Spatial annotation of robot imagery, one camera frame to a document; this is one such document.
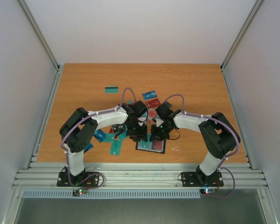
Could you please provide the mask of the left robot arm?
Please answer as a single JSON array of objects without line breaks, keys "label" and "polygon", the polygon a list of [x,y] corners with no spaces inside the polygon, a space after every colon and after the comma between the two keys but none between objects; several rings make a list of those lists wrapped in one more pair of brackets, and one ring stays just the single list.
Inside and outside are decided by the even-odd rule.
[{"label": "left robot arm", "polygon": [[147,112],[142,101],[121,104],[108,110],[89,112],[80,107],[76,109],[59,130],[61,148],[65,150],[68,180],[74,186],[84,182],[84,149],[94,133],[103,127],[124,125],[126,135],[135,142],[147,140],[147,125],[140,117]]}]

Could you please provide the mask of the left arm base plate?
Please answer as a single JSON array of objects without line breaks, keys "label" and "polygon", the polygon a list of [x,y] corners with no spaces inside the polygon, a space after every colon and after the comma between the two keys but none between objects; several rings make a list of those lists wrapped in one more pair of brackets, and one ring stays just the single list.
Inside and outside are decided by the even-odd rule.
[{"label": "left arm base plate", "polygon": [[82,172],[77,176],[73,176],[70,174],[70,181],[68,177],[68,173],[66,171],[60,172],[57,178],[57,186],[58,187],[97,187],[99,180],[98,173],[95,172]]}]

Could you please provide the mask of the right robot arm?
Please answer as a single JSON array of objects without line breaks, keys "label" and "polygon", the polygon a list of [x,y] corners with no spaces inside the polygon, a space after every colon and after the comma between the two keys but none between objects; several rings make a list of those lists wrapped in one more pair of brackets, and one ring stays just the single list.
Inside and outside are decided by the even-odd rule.
[{"label": "right robot arm", "polygon": [[174,112],[162,104],[156,108],[156,114],[159,119],[151,126],[150,141],[168,140],[174,129],[188,129],[202,135],[208,152],[196,168],[196,179],[201,185],[209,184],[228,154],[233,149],[239,149],[238,133],[220,112],[214,115],[199,115],[182,110]]}]

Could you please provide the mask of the black leather card holder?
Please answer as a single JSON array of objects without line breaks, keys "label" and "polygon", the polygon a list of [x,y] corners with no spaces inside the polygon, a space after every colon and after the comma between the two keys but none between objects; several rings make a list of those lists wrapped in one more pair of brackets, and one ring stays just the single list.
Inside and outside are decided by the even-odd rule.
[{"label": "black leather card holder", "polygon": [[165,154],[166,141],[139,141],[136,143],[136,150]]}]

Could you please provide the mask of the teal VIP card bottom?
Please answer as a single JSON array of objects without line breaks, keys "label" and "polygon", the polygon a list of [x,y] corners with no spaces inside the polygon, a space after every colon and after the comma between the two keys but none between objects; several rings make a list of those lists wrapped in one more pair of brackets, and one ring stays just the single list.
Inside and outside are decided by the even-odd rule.
[{"label": "teal VIP card bottom", "polygon": [[150,150],[151,149],[151,142],[140,141],[137,143],[137,149],[139,150]]}]

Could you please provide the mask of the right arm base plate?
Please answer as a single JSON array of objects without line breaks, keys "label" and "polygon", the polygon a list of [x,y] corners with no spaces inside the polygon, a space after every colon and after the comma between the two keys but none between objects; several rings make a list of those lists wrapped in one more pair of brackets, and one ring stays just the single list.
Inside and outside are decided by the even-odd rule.
[{"label": "right arm base plate", "polygon": [[223,187],[224,182],[220,172],[209,176],[199,175],[196,172],[181,172],[183,187]]}]

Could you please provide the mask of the red VIP card bottom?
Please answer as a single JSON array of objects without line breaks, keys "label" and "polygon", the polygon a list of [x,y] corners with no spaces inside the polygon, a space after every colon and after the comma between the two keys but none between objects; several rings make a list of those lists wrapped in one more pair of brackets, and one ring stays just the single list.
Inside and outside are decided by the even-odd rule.
[{"label": "red VIP card bottom", "polygon": [[163,150],[163,142],[162,141],[153,141],[151,149],[153,151],[162,151]]}]

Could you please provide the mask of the teal vip card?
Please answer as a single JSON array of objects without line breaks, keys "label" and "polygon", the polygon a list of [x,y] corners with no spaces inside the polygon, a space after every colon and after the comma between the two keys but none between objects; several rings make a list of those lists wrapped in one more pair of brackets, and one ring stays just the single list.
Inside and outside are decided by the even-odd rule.
[{"label": "teal vip card", "polygon": [[122,141],[121,140],[113,140],[110,148],[110,155],[120,155],[122,147]]},{"label": "teal vip card", "polygon": [[151,149],[151,142],[140,141],[137,143],[137,149],[139,150],[150,150]]}]

